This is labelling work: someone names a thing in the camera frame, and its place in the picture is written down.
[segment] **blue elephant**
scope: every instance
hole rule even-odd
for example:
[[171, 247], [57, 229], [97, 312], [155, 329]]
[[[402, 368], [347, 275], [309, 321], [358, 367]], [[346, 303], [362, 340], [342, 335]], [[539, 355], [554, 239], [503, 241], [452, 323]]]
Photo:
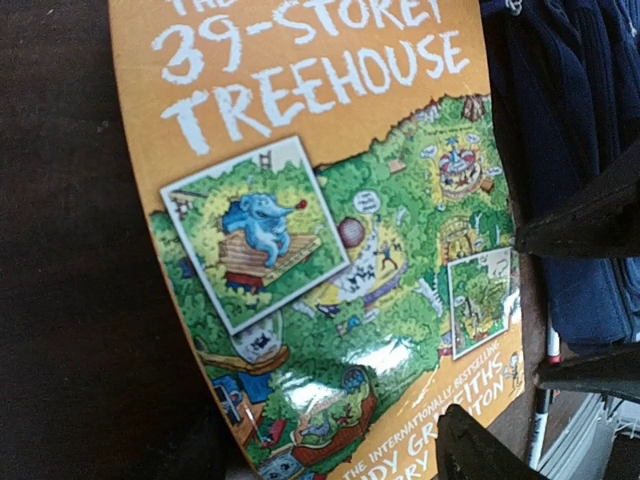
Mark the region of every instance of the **blue elephant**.
[[267, 252], [265, 266], [273, 268], [291, 246], [287, 215], [294, 211], [278, 205], [275, 195], [251, 193], [231, 202], [229, 211], [222, 216], [222, 228], [224, 233], [244, 230], [249, 246]]

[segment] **book cover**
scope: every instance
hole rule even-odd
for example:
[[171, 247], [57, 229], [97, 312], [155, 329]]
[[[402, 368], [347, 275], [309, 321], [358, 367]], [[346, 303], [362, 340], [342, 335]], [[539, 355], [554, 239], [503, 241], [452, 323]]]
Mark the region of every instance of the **book cover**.
[[475, 0], [111, 0], [129, 150], [212, 395], [266, 479], [437, 473], [524, 391]]

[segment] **ball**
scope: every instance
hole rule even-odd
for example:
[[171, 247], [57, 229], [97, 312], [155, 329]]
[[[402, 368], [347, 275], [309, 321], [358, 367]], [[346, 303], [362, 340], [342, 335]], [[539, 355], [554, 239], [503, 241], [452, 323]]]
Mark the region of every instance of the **ball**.
[[365, 236], [364, 226], [355, 218], [347, 217], [338, 225], [340, 239], [346, 248], [354, 248], [362, 243]]

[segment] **wooden raft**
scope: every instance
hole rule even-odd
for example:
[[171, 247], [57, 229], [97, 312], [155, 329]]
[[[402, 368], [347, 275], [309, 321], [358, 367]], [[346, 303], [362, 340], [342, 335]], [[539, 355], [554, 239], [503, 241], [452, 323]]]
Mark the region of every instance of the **wooden raft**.
[[228, 282], [248, 285], [254, 291], [264, 288], [280, 278], [297, 264], [306, 261], [322, 245], [316, 235], [291, 235], [291, 246], [284, 257], [278, 258], [273, 268], [265, 267], [268, 255], [251, 248], [239, 230], [220, 242], [220, 262], [226, 267]]

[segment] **wooden table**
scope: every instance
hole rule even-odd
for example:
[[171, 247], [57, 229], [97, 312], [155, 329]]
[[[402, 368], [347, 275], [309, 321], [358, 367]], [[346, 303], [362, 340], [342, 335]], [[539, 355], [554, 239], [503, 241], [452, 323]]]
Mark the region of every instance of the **wooden table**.
[[[206, 478], [194, 452], [220, 420], [142, 215], [106, 2], [7, 0], [0, 18], [0, 478]], [[492, 428], [518, 454], [544, 346], [532, 272], [529, 387]]]

